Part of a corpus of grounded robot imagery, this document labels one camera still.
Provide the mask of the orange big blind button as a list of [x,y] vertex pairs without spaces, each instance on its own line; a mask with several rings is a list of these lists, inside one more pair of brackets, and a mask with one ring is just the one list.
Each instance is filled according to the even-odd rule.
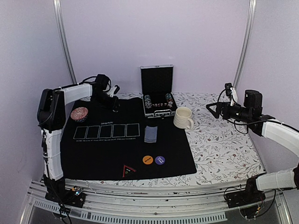
[[150,165],[153,163],[153,157],[150,155],[146,155],[143,157],[142,161],[145,165]]

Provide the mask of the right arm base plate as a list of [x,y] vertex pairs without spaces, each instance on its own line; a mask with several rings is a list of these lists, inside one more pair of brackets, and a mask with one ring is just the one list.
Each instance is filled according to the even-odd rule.
[[229,208],[262,202],[266,199],[264,192],[257,190],[256,187],[246,187],[243,190],[229,187],[224,191],[223,196]]

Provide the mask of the purple small blind button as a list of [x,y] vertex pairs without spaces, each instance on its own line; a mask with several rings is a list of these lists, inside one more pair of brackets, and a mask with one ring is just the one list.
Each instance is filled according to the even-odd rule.
[[165,163],[165,158],[163,156],[157,156],[155,158],[155,163],[157,165],[163,165]]

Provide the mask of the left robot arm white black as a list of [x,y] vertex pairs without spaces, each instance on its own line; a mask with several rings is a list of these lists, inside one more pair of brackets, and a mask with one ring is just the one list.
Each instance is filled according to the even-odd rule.
[[80,83],[55,89],[44,89],[37,110],[38,126],[42,134],[44,159],[44,183],[47,194],[60,203],[69,199],[65,189],[65,179],[61,166],[60,141],[66,123],[65,107],[83,98],[97,101],[107,109],[117,112],[120,108],[117,92],[118,85],[113,86],[111,79],[98,74],[84,79]]

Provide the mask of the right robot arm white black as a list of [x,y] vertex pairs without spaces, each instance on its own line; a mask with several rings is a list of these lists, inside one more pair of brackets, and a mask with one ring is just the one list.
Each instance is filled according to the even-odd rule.
[[[262,99],[260,92],[246,90],[243,106],[236,102],[235,90],[232,87],[230,102],[216,102],[207,104],[206,108],[218,119],[230,121],[239,126],[246,126],[253,133],[260,137],[270,139],[296,156],[299,155],[299,131],[285,123],[282,123],[270,115],[262,114]],[[275,173],[256,175],[246,182],[245,190],[242,192],[242,200],[245,203],[252,203],[260,195],[260,192],[270,189],[298,189],[299,188],[299,167]]]

